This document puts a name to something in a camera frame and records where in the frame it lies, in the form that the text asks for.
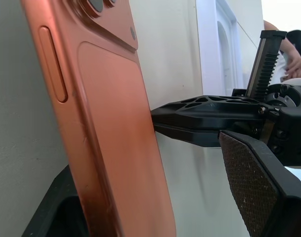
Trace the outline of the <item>black latticed finger of the right gripper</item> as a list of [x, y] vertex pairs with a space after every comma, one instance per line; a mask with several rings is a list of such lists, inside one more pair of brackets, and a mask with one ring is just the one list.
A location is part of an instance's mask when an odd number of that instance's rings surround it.
[[263, 105], [247, 97], [203, 95], [151, 111], [156, 132], [200, 147], [219, 147], [218, 133], [233, 131], [259, 138]]

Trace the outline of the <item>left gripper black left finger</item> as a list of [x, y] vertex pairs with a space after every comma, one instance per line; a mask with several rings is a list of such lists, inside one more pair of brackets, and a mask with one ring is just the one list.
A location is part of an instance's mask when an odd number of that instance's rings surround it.
[[22, 237], [89, 237], [68, 166], [51, 183]]

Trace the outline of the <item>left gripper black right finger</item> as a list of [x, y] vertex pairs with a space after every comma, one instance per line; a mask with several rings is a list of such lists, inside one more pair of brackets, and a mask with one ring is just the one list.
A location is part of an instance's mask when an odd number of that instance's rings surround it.
[[231, 131], [218, 139], [250, 237], [301, 237], [301, 180], [262, 141]]

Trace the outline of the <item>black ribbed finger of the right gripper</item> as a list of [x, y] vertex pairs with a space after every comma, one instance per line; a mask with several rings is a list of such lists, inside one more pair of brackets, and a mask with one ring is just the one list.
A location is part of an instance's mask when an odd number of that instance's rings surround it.
[[274, 67], [277, 62], [281, 42], [286, 37], [285, 31], [263, 30], [249, 83], [246, 90], [248, 98], [263, 102], [267, 94]]

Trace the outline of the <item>orange smartphone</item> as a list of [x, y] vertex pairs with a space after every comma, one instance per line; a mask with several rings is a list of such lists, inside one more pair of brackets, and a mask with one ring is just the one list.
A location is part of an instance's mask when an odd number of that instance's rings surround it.
[[129, 0], [21, 0], [90, 237], [176, 237]]

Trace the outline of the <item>white phone box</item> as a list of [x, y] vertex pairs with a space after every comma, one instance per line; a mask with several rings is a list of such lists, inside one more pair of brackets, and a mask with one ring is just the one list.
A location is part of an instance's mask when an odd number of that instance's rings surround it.
[[245, 88], [237, 18], [226, 0], [196, 0], [203, 93]]

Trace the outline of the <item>bystander with dark hair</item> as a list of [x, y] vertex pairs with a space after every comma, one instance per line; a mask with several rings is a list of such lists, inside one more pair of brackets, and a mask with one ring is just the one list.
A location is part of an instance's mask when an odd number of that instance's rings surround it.
[[301, 78], [301, 30], [292, 30], [281, 42], [271, 83], [297, 78]]

